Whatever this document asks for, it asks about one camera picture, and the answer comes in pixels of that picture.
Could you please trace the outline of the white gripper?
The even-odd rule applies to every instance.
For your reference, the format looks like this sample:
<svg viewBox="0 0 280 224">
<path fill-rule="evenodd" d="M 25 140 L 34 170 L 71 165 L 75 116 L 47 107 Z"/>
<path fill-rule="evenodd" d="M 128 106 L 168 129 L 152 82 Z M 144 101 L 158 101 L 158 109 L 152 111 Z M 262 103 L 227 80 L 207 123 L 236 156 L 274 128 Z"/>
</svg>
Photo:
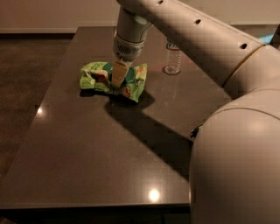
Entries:
<svg viewBox="0 0 280 224">
<path fill-rule="evenodd" d="M 113 52 L 119 60 L 128 62 L 134 61 L 139 57 L 145 42 L 144 32 L 115 32 Z M 111 84 L 114 88 L 119 88 L 129 71 L 129 67 L 122 62 L 114 62 L 112 66 Z"/>
</svg>

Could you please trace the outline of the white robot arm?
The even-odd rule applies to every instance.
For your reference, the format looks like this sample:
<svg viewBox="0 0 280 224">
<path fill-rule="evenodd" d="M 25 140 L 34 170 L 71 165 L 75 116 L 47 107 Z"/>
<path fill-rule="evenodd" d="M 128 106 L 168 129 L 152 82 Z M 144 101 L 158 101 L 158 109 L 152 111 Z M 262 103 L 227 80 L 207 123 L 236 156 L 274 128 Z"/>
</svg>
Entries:
<svg viewBox="0 0 280 224">
<path fill-rule="evenodd" d="M 192 224 L 280 224 L 279 51 L 179 0 L 116 0 L 115 46 L 135 60 L 154 25 L 215 85 L 189 164 Z"/>
</svg>

